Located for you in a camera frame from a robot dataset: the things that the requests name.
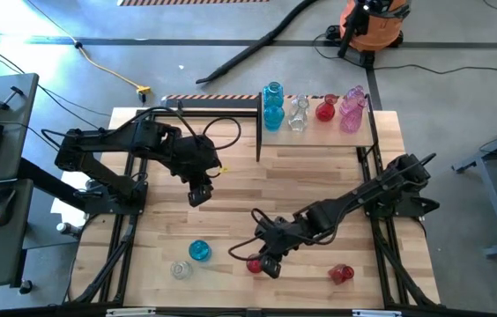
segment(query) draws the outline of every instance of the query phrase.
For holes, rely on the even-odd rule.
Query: wooden table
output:
[[[110,128],[121,125],[136,111],[114,109]],[[174,118],[157,120],[182,126]],[[404,143],[396,112],[375,112],[375,120],[385,165],[404,153]],[[209,120],[188,121],[201,133]],[[372,231],[362,210],[345,217],[330,245],[302,245],[299,251],[290,252],[282,261],[281,277],[277,280],[264,273],[249,273],[245,262],[227,254],[229,247],[254,236],[256,224],[249,215],[252,208],[260,208],[271,217],[292,219],[291,214],[301,206],[339,197],[363,182],[354,147],[268,145],[263,146],[261,161],[257,163],[255,118],[242,118],[240,122],[239,142],[219,151],[228,171],[214,180],[213,198],[201,206],[191,208],[188,186],[171,177],[159,163],[149,162],[149,195],[145,213],[139,219],[124,305],[382,308]],[[235,134],[236,127],[227,121],[216,123],[209,131],[216,145],[230,142]],[[126,157],[125,153],[105,153],[101,161],[123,173]],[[99,216],[86,228],[72,274],[72,297],[84,290],[104,264],[113,220],[111,215]],[[404,218],[396,218],[395,223],[404,266],[426,295],[439,302],[421,227]],[[211,246],[213,254],[206,263],[189,258],[189,243],[196,239],[206,240]],[[260,241],[255,242],[238,249],[237,254],[248,256],[261,245]],[[192,263],[194,274],[188,280],[175,280],[170,264],[184,260]],[[327,271],[339,263],[351,265],[355,276],[336,286],[327,277]],[[112,294],[118,271],[116,267]],[[397,299],[391,269],[389,280]]]

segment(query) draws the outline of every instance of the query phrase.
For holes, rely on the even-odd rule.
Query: gray floor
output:
[[[257,39],[273,28],[296,4],[170,5],[117,7],[115,0],[34,0],[74,36],[123,39]],[[280,36],[311,40],[338,21],[344,1],[322,0],[302,13]],[[417,0],[404,23],[409,42],[497,42],[497,11],[479,0]],[[96,70],[71,46],[29,45],[29,35],[63,35],[23,1],[0,1],[0,53],[40,83],[65,98],[109,113],[113,107],[137,107],[134,89]],[[156,100],[166,94],[255,93],[272,79],[288,93],[341,93],[352,85],[367,87],[363,70],[339,60],[321,58],[310,47],[269,47],[225,77],[195,85],[243,47],[89,46],[93,59],[134,81],[149,85]],[[335,55],[328,48],[326,54]],[[497,67],[497,49],[399,49],[378,55],[377,66],[417,63],[437,70],[464,65]],[[0,75],[11,73],[0,64]],[[428,245],[441,301],[455,308],[497,312],[497,259],[482,248],[497,244],[497,221],[478,174],[452,173],[449,166],[473,153],[497,134],[497,72],[467,70],[439,76],[423,70],[378,70],[375,73],[383,109],[397,110],[408,152],[436,152],[428,166],[433,179],[424,196],[441,202],[427,217]],[[35,129],[87,129],[41,92],[30,125]],[[108,118],[75,110],[94,124]],[[54,152],[28,135],[24,156],[54,175]],[[47,212],[51,199],[34,195],[27,246],[62,240],[51,233],[58,218]],[[38,286],[20,297],[0,287],[0,308],[59,303],[68,281],[76,246],[29,252],[25,276]]]

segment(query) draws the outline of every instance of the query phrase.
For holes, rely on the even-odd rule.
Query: blue glass cup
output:
[[[211,248],[203,240],[195,240],[189,245],[189,256],[200,262],[207,262],[211,258]]]
[[[270,106],[282,107],[284,104],[284,87],[280,83],[271,82],[263,88],[264,109]]]
[[[264,127],[269,131],[278,131],[284,120],[282,107],[267,107],[264,109]]]

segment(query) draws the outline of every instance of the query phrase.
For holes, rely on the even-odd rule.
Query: warning tape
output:
[[[257,95],[168,95],[167,100],[255,100]]]
[[[255,100],[257,95],[168,95],[166,100]],[[294,99],[297,95],[286,95],[285,99]],[[308,95],[309,99],[323,99],[325,96]]]
[[[246,4],[269,2],[269,0],[119,0],[117,5],[171,5],[171,4]]]

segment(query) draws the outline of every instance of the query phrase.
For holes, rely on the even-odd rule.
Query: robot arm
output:
[[[206,171],[220,166],[213,142],[205,135],[183,137],[179,128],[165,123],[137,120],[115,130],[70,129],[64,135],[55,165],[64,171],[85,173],[121,202],[133,201],[139,195],[136,182],[129,176],[117,175],[93,157],[94,152],[114,151],[156,160],[171,175],[188,182],[192,207],[211,198],[213,187]]]
[[[295,212],[292,222],[282,217],[272,221],[260,210],[253,210],[253,219],[258,223],[254,240],[263,240],[264,246],[258,256],[247,260],[260,260],[264,273],[278,278],[281,269],[279,263],[290,250],[297,250],[301,243],[308,246],[331,243],[345,215],[366,204],[374,204],[380,214],[387,214],[388,210],[394,210],[401,203],[408,203],[408,208],[418,209],[417,213],[422,215],[438,208],[436,202],[417,199],[419,191],[430,178],[423,165],[433,157],[434,154],[419,161],[414,155],[402,155],[389,163],[381,175],[353,191],[337,199],[311,203]],[[229,254],[239,258],[232,251],[242,245],[232,247]]]

